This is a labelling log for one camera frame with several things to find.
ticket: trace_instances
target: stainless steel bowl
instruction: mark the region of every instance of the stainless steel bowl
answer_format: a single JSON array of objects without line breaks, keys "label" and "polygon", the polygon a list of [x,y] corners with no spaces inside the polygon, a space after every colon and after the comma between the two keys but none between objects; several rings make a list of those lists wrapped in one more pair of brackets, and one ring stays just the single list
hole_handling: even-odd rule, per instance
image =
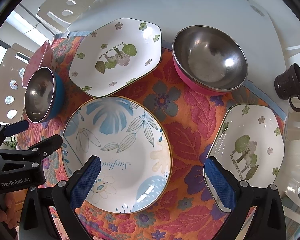
[{"label": "stainless steel bowl", "polygon": [[181,30],[172,44],[176,64],[195,84],[228,93],[248,76],[248,64],[239,45],[224,32],[208,26]]},{"label": "stainless steel bowl", "polygon": [[34,123],[54,118],[63,104],[64,88],[60,77],[47,67],[39,68],[29,80],[25,93],[25,112]]}]

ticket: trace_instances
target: mug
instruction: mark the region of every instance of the mug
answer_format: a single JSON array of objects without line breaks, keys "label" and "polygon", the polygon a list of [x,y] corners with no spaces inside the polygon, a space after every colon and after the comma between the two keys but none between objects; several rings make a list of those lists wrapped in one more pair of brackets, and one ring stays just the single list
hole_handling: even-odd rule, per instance
[{"label": "mug", "polygon": [[279,98],[289,100],[292,109],[300,113],[300,108],[295,107],[291,98],[298,97],[300,100],[300,67],[293,63],[284,73],[274,80],[274,88]]}]

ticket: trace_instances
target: floral tablecloth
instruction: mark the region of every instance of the floral tablecloth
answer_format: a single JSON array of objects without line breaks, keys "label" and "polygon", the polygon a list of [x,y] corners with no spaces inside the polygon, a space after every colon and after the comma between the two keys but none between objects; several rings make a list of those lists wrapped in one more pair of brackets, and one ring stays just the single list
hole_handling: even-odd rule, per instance
[{"label": "floral tablecloth", "polygon": [[[27,149],[53,134],[63,134],[72,113],[90,97],[69,79],[69,68],[83,37],[53,41],[57,73],[65,85],[66,97],[61,113],[53,120],[30,123],[17,138],[18,148]],[[250,90],[253,85],[246,85]],[[237,103],[268,106],[242,86],[224,96],[206,96],[187,87],[179,78],[172,53],[162,49],[159,66],[146,77],[117,94],[131,98],[148,108],[167,131],[173,149],[173,168],[163,196],[148,209],[125,215],[98,210],[88,202],[76,210],[81,222],[93,236],[103,239],[204,239],[209,240],[222,225],[226,213],[215,205],[203,180],[202,168],[227,109]],[[276,115],[281,132],[285,118]],[[43,160],[46,183],[67,180],[61,150]]]}]

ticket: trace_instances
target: plate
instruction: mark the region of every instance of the plate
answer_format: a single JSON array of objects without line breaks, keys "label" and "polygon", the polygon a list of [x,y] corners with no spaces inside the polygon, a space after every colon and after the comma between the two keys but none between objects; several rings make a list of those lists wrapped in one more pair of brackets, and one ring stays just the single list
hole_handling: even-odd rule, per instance
[{"label": "plate", "polygon": [[172,169],[163,127],[139,103],[123,97],[95,98],[69,119],[62,157],[68,178],[96,155],[101,172],[86,200],[110,213],[134,213],[164,192]]},{"label": "plate", "polygon": [[32,75],[41,67],[48,67],[52,70],[57,68],[56,59],[53,56],[49,41],[39,47],[29,60],[22,78],[22,86],[26,88]]},{"label": "plate", "polygon": [[[208,156],[215,156],[238,181],[267,188],[280,169],[284,144],[277,119],[266,106],[235,105],[228,110]],[[229,212],[208,177],[206,184],[219,208]]]},{"label": "plate", "polygon": [[69,77],[90,96],[102,98],[149,74],[160,59],[160,28],[121,18],[81,41]]}]

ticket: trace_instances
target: metal screw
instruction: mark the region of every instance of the metal screw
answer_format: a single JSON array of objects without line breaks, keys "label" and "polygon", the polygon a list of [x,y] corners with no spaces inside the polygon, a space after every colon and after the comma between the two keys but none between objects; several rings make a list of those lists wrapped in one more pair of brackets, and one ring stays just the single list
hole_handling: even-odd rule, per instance
[{"label": "metal screw", "polygon": [[271,185],[270,185],[270,188],[271,188],[272,190],[277,190],[277,186],[276,186],[275,184],[271,184]]},{"label": "metal screw", "polygon": [[242,181],[240,181],[240,185],[241,185],[242,187],[247,187],[249,184],[248,184],[248,182],[246,182],[245,180],[242,180]]},{"label": "metal screw", "polygon": [[66,184],[65,180],[61,180],[61,181],[58,182],[59,187],[63,187],[65,184]]}]

